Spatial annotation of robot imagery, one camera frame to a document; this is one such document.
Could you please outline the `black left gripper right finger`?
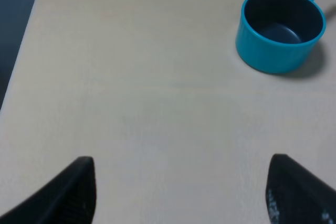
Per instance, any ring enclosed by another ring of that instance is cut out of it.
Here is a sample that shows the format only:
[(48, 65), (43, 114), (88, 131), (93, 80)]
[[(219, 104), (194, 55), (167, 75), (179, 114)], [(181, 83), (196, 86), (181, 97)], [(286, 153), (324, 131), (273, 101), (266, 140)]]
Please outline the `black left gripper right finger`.
[(286, 154), (271, 158), (265, 198), (270, 223), (335, 223), (335, 190)]

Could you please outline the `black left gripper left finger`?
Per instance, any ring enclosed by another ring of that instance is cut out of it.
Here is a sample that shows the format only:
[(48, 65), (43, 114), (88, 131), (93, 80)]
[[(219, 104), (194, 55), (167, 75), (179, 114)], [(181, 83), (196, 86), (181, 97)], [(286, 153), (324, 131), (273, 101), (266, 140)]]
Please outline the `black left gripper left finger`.
[(1, 223), (92, 223), (96, 209), (95, 163), (74, 160), (49, 183), (1, 216)]

